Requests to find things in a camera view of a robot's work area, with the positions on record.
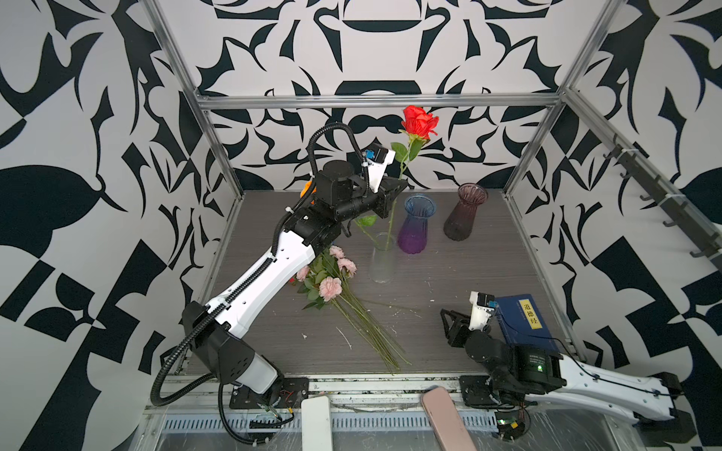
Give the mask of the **large red artificial rose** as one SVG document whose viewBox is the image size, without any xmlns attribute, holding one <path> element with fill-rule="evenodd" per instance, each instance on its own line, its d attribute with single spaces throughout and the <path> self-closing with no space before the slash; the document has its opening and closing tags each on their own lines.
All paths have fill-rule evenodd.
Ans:
<svg viewBox="0 0 722 451">
<path fill-rule="evenodd" d="M 392 142 L 391 150 L 396 152 L 396 161 L 400 165 L 400 178 L 407 180 L 406 171 L 420 151 L 430 143 L 436 135 L 439 118 L 421 107 L 408 106 L 403 111 L 402 127 L 400 133 L 406 137 L 406 142 Z"/>
</svg>

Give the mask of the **bunch of artificial flowers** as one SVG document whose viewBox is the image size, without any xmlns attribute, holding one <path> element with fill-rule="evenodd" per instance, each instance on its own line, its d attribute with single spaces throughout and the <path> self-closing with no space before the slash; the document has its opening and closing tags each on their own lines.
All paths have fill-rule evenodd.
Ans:
<svg viewBox="0 0 722 451">
<path fill-rule="evenodd" d="M 341 247 L 332 244 L 289 279 L 291 286 L 306 296 L 304 309 L 335 308 L 350 327 L 381 358 L 391 373 L 408 365 L 402 346 L 389 334 L 361 299 L 352 291 L 357 266 Z"/>
</svg>

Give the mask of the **orange artificial rose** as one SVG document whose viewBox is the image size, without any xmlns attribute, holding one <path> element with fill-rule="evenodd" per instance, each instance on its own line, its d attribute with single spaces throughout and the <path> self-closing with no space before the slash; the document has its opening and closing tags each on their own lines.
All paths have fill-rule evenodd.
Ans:
<svg viewBox="0 0 722 451">
<path fill-rule="evenodd" d="M 299 199 L 299 205 L 287 225 L 288 231 L 303 239 L 319 254 L 341 234 L 350 237 L 351 226 L 368 229 L 375 225 L 379 216 L 369 207 L 359 206 L 359 198 L 341 201 L 336 206 L 323 201 L 314 180 L 307 182 Z"/>
</svg>

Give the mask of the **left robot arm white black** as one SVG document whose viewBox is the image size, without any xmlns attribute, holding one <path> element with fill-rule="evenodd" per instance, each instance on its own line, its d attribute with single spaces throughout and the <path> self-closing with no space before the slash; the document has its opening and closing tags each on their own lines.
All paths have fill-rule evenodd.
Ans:
<svg viewBox="0 0 722 451">
<path fill-rule="evenodd" d="M 326 133 L 343 131 L 360 161 L 354 167 L 334 160 L 319 166 L 315 151 Z M 206 304 L 191 302 L 182 312 L 185 337 L 165 359 L 150 389 L 150 403 L 165 407 L 197 387 L 217 381 L 259 397 L 272 411 L 283 387 L 282 373 L 246 342 L 244 336 L 267 304 L 293 276 L 321 257 L 340 235 L 350 233 L 351 221 L 372 212 L 386 218 L 406 180 L 385 172 L 396 160 L 391 148 L 371 144 L 361 148 L 352 129 L 336 122 L 321 127 L 306 146 L 311 168 L 308 189 L 287 208 L 276 224 L 270 248 L 232 285 Z M 207 374 L 178 391 L 163 395 L 171 368 L 188 351 L 203 362 Z"/>
</svg>

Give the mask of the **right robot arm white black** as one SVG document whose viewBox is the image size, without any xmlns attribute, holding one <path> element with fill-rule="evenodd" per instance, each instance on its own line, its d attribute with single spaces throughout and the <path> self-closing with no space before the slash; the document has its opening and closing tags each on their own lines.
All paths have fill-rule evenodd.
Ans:
<svg viewBox="0 0 722 451">
<path fill-rule="evenodd" d="M 556 403 L 611 415 L 648 432 L 696 433 L 691 413 L 678 408 L 683 395 L 669 372 L 637 377 L 580 363 L 558 351 L 509 344 L 489 334 L 494 309 L 475 306 L 471 315 L 443 309 L 447 343 L 482 366 L 484 376 L 462 376 L 464 405 L 524 410 L 534 403 Z"/>
</svg>

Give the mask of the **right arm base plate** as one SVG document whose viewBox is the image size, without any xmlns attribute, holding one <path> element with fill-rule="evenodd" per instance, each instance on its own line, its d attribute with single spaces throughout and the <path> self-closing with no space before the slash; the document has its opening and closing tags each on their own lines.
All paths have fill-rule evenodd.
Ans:
<svg viewBox="0 0 722 451">
<path fill-rule="evenodd" d="M 464 405 L 474 409 L 501 409 L 504 404 L 494 393 L 491 378 L 487 375 L 462 375 L 459 378 Z"/>
</svg>

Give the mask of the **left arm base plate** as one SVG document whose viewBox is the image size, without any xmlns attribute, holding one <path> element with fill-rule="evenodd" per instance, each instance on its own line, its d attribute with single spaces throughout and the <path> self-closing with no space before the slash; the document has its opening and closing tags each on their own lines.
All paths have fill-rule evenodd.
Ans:
<svg viewBox="0 0 722 451">
<path fill-rule="evenodd" d="M 229 407 L 232 410 L 251 410 L 273 407 L 274 409 L 296 409 L 308 398 L 307 377 L 279 377 L 264 393 L 258 394 L 244 385 L 235 386 L 231 393 Z"/>
</svg>

